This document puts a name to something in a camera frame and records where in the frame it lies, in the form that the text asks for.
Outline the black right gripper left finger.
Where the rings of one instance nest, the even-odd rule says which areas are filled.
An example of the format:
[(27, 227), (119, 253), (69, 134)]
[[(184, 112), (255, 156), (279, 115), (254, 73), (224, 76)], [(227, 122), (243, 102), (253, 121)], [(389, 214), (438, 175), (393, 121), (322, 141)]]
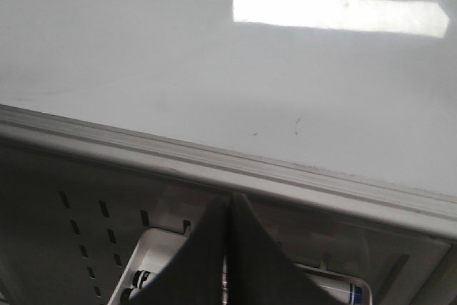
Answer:
[(128, 304), (222, 304), (227, 204), (206, 206), (195, 229), (161, 272)]

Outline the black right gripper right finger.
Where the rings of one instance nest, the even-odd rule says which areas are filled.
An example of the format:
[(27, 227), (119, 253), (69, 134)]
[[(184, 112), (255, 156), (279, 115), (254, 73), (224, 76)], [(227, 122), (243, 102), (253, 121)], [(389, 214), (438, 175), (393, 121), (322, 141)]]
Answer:
[(229, 304), (340, 304), (282, 252), (243, 194), (228, 205), (226, 278)]

